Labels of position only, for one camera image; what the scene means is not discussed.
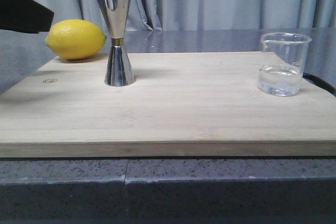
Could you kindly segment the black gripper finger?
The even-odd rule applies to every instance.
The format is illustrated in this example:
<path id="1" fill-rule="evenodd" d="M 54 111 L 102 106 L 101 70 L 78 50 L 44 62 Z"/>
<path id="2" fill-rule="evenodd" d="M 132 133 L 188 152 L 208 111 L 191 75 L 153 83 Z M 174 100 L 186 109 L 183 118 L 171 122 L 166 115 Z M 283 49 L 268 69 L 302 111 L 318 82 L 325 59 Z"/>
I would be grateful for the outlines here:
<path id="1" fill-rule="evenodd" d="M 51 28 L 54 12 L 34 0 L 1 0 L 1 29 L 37 34 Z"/>

